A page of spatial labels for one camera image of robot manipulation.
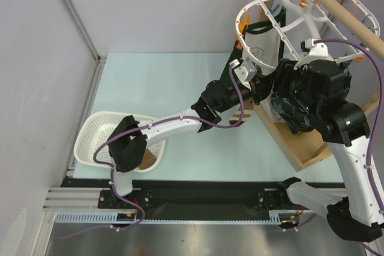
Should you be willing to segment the brown striped sock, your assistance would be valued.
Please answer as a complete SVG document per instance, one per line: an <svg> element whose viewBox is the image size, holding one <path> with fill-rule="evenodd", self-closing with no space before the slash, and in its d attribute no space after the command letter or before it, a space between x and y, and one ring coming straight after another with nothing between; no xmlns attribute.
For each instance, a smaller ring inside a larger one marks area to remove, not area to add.
<svg viewBox="0 0 384 256"><path fill-rule="evenodd" d="M239 108L229 119L229 124L237 127L248 121L254 112L254 103L252 100L244 102L243 109Z"/></svg>

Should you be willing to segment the white round clip hanger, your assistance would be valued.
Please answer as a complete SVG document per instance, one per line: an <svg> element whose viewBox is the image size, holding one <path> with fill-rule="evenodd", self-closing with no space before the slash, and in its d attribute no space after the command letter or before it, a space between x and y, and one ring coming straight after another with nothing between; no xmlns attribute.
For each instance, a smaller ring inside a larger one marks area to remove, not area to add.
<svg viewBox="0 0 384 256"><path fill-rule="evenodd" d="M327 26L337 36L337 39L347 39L347 37L338 29L337 25L329 18L331 14L325 12L326 8L320 3L315 3L314 0L277 0L279 4L281 4L282 9L285 9L287 12L293 13L296 16L296 19L287 25L277 22L276 18L272 15L271 10L266 5L268 1L274 0L255 0L248 3L238 13L235 19L236 35L244 35L244 38L241 39L244 59L249 58L252 62L257 62L261 67L273 68L263 63L260 59L255 58L250 52L250 47L245 42L245 28L250 27L248 22L250 15L248 14L248 11L255 6L259 7L264 12L268 22L271 23L272 28L274 28L279 34L280 43L284 44L284 47L287 49L289 55L296 61L299 61L304 56L301 56L295 49L292 42L289 40L289 35L292 33L292 30L299 26L305 29L308 37L307 39L320 39L320 25Z"/></svg>

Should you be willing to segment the brown socks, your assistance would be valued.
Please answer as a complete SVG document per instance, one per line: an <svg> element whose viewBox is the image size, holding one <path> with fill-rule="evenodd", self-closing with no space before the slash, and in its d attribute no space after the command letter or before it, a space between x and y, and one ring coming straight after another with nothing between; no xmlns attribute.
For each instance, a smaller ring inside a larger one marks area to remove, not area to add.
<svg viewBox="0 0 384 256"><path fill-rule="evenodd" d="M143 155L142 162L138 166L138 169L139 170L148 169L155 164L156 160L157 158L155 157L155 155L149 149L146 149Z"/></svg>

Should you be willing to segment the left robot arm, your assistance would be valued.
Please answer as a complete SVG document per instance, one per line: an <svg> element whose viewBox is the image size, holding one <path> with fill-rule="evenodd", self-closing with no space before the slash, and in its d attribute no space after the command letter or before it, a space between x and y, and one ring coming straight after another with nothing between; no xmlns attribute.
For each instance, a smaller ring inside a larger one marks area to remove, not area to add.
<svg viewBox="0 0 384 256"><path fill-rule="evenodd" d="M143 122L132 115L124 117L106 141L113 159L110 181L114 191L111 201L119 208L131 204L133 171L142 163L145 151L151 145L180 134L223 129L219 114L239 105L239 119L226 125L227 129L237 127L245 116L245 101L251 99L259 104L267 98L271 89L271 78L260 74L244 82L233 80L229 88L214 80L206 86L196 103L176 115Z"/></svg>

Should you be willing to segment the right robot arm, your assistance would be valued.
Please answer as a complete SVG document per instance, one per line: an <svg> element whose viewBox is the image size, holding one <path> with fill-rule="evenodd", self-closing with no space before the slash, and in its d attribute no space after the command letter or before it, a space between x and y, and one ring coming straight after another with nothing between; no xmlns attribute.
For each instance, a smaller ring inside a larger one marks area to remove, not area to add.
<svg viewBox="0 0 384 256"><path fill-rule="evenodd" d="M334 196L292 177L281 183L277 203L284 209L295 204L325 218L343 240L372 242L383 235L383 210L371 181L376 179L374 161L367 161L372 139L365 113L346 101L352 76L334 61L314 60L302 67L282 59L271 75L272 99L287 100L278 112L294 132L305 120L320 133L332 151L347 195Z"/></svg>

